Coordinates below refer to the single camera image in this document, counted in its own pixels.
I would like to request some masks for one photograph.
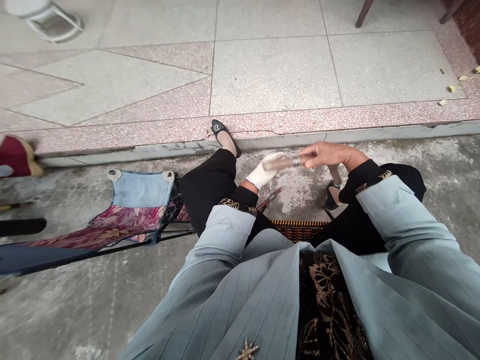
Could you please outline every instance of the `gold brooch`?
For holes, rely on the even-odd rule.
[[[258,349],[260,349],[260,346],[254,346],[254,343],[252,342],[249,345],[249,342],[247,338],[245,337],[245,348],[240,349],[238,352],[240,353],[240,356],[237,357],[235,360],[255,360],[254,356],[252,355],[254,352],[256,352]]]

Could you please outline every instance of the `wooden chair leg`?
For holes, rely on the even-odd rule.
[[[448,8],[445,15],[440,19],[440,24],[445,24],[456,12],[465,0],[455,0],[455,2]]]
[[[365,17],[367,16],[373,2],[374,2],[374,0],[365,0],[365,3],[363,4],[363,7],[361,8],[360,15],[358,16],[358,20],[356,21],[356,24],[355,24],[355,27],[357,29],[360,29],[362,27],[362,24],[364,23]]]

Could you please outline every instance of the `black high heel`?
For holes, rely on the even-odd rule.
[[[340,206],[335,202],[334,197],[332,196],[332,193],[329,190],[330,187],[334,187],[335,189],[340,190],[340,185],[335,185],[333,180],[331,180],[326,186],[327,197],[326,197],[325,203],[323,204],[323,208],[328,211],[335,210]]]
[[[211,132],[213,133],[213,135],[215,135],[215,139],[216,139],[217,141],[219,141],[219,139],[218,139],[218,137],[217,137],[217,134],[218,134],[219,132],[221,132],[221,131],[224,131],[224,132],[226,132],[228,135],[230,135],[230,138],[231,138],[231,140],[233,141],[233,144],[235,145],[235,150],[236,150],[236,156],[235,156],[235,158],[238,159],[238,158],[242,155],[242,150],[240,150],[240,148],[239,148],[239,146],[237,145],[237,143],[235,142],[232,134],[230,134],[230,132],[229,132],[229,130],[227,129],[227,127],[226,127],[221,121],[218,121],[218,120],[216,120],[216,119],[213,119],[213,120],[211,121],[211,127],[210,127],[210,129],[211,129]]]

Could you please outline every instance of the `white glove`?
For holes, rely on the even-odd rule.
[[[265,156],[258,164],[256,169],[253,170],[245,179],[247,179],[250,183],[255,185],[258,190],[260,190],[260,188],[268,183],[278,172],[278,170],[265,171],[262,163],[265,161],[279,160],[286,157],[287,155],[284,152],[276,152],[274,154]]]

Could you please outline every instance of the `person's hand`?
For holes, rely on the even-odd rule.
[[[255,185],[255,187],[260,190],[260,188],[268,183],[278,172],[278,170],[269,170],[265,171],[262,166],[263,162],[268,162],[272,160],[279,160],[281,158],[286,158],[287,155],[284,152],[276,152],[274,154],[267,155],[263,160],[258,164],[255,170],[253,170],[246,179]]]
[[[303,165],[306,169],[342,163],[348,172],[351,172],[369,159],[367,155],[354,147],[326,141],[317,141],[304,148],[298,155],[312,156]]]

